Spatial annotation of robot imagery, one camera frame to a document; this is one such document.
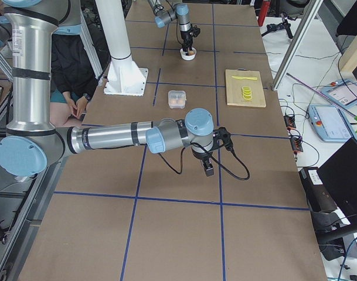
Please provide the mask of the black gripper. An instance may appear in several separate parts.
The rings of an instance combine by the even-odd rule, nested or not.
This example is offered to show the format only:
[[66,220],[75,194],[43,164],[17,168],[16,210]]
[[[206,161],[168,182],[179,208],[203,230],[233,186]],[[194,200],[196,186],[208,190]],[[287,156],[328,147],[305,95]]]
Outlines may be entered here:
[[212,152],[208,152],[206,149],[202,149],[197,143],[191,144],[192,154],[195,158],[201,160],[202,167],[207,177],[214,175],[214,168],[211,164],[210,157]]
[[182,50],[185,54],[193,52],[193,38],[196,37],[196,27],[191,26],[188,30],[180,30],[181,38],[183,40]]

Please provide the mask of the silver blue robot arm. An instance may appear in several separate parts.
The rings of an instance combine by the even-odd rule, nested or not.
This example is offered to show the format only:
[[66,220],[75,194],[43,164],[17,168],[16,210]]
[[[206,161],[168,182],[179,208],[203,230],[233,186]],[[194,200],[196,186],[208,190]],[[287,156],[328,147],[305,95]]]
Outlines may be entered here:
[[[104,127],[56,128],[50,122],[52,34],[58,29],[79,34],[80,1],[2,1],[12,25],[13,118],[0,142],[0,165],[16,176],[40,173],[63,157],[85,150],[146,145],[151,153],[190,147],[207,176],[215,148],[212,116],[203,108],[190,110],[185,119],[133,122]],[[148,1],[163,27],[177,19],[183,52],[193,52],[198,32],[189,19],[187,4],[165,11],[159,1]],[[139,68],[131,56],[121,1],[96,1],[110,51],[111,62],[104,93],[143,96],[148,69]]]
[[159,28],[177,20],[182,38],[183,54],[190,59],[194,58],[196,52],[193,48],[193,38],[200,34],[200,29],[191,23],[188,5],[177,3],[173,4],[170,9],[165,10],[160,1],[148,1],[148,3],[155,15],[155,23]]

